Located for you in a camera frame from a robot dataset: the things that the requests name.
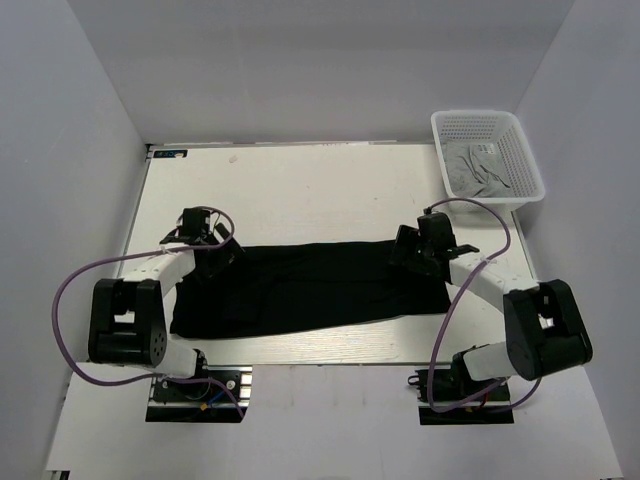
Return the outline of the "black t shirt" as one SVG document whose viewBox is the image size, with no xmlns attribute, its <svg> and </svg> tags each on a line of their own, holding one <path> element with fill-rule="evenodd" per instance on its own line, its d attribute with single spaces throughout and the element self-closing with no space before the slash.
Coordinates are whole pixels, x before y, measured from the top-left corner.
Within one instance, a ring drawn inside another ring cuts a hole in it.
<svg viewBox="0 0 640 480">
<path fill-rule="evenodd" d="M 443 281 L 389 263 L 393 241 L 246 247 L 214 274 L 185 278 L 170 330 L 246 338 L 445 313 Z"/>
</svg>

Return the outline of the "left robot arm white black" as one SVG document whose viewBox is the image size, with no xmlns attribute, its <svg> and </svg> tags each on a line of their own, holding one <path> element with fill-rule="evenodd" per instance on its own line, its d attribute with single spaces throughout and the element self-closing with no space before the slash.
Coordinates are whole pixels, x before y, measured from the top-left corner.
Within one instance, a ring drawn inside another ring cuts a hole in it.
<svg viewBox="0 0 640 480">
<path fill-rule="evenodd" d="M 179 379 L 196 376 L 199 353 L 169 338 L 164 299 L 187 278 L 212 277 L 231 262 L 236 246 L 223 224 L 196 237 L 178 231 L 124 277 L 98 281 L 92 298 L 90 360 Z"/>
</svg>

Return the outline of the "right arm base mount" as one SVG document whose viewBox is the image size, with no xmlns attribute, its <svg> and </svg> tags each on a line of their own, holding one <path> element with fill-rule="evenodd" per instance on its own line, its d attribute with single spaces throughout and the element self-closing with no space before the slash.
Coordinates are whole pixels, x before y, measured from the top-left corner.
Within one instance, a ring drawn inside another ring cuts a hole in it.
<svg viewBox="0 0 640 480">
<path fill-rule="evenodd" d="M 427 401 L 427 369 L 416 370 L 407 378 L 409 387 L 417 391 L 418 415 L 421 426 L 509 425 L 514 423 L 510 409 L 511 396 L 507 385 L 502 385 L 478 400 L 445 413 L 434 412 Z M 433 382 L 434 400 L 438 406 L 447 406 L 466 397 L 454 386 L 448 368 L 437 368 Z"/>
</svg>

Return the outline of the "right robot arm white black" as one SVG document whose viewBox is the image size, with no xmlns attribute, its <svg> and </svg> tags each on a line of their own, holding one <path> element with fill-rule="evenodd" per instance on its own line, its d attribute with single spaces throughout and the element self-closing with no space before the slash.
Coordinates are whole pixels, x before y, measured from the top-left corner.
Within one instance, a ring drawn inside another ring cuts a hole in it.
<svg viewBox="0 0 640 480">
<path fill-rule="evenodd" d="M 556 279 L 537 282 L 458 245 L 450 227 L 399 227 L 390 263 L 468 290 L 503 315 L 505 340 L 454 355 L 457 381 L 478 385 L 519 376 L 534 381 L 593 358 L 573 291 Z"/>
</svg>

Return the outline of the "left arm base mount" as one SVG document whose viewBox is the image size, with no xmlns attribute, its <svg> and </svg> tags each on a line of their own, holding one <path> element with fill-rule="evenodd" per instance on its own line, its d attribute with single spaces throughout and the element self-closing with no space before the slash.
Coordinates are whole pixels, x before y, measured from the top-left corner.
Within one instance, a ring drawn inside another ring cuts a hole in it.
<svg viewBox="0 0 640 480">
<path fill-rule="evenodd" d="M 207 382 L 182 384 L 153 380 L 148 423 L 238 424 L 247 412 L 253 368 L 204 366 Z"/>
</svg>

